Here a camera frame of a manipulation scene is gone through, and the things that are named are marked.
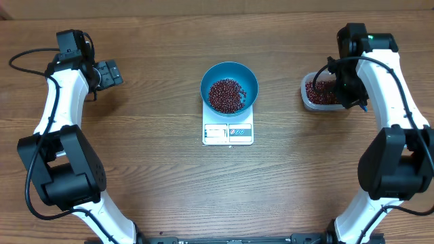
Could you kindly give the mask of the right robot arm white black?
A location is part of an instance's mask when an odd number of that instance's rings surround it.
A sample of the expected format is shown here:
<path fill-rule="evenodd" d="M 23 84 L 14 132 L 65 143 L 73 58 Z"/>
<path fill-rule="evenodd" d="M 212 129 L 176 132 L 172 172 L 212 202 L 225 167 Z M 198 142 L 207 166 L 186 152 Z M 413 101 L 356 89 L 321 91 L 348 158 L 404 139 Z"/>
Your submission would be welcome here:
<path fill-rule="evenodd" d="M 390 33 L 348 23 L 337 33 L 339 59 L 328 58 L 336 97 L 345 108 L 372 104 L 378 134 L 361 156 L 360 189 L 331 228 L 334 243 L 383 243 L 372 231 L 433 179 L 433 128 L 414 103 Z"/>

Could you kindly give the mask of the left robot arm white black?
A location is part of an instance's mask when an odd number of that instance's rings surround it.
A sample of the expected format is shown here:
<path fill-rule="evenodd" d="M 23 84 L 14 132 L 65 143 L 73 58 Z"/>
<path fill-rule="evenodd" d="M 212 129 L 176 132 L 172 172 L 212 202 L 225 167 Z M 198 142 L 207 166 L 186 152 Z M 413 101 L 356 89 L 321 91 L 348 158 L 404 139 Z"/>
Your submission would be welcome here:
<path fill-rule="evenodd" d="M 17 145 L 27 170 L 26 205 L 41 220 L 81 218 L 101 243 L 144 243 L 109 197 L 103 164 L 81 131 L 86 96 L 122 84 L 119 69 L 114 60 L 95 61 L 87 33 L 65 30 L 56 37 L 56 55 L 41 74 L 48 85 L 43 116 Z"/>

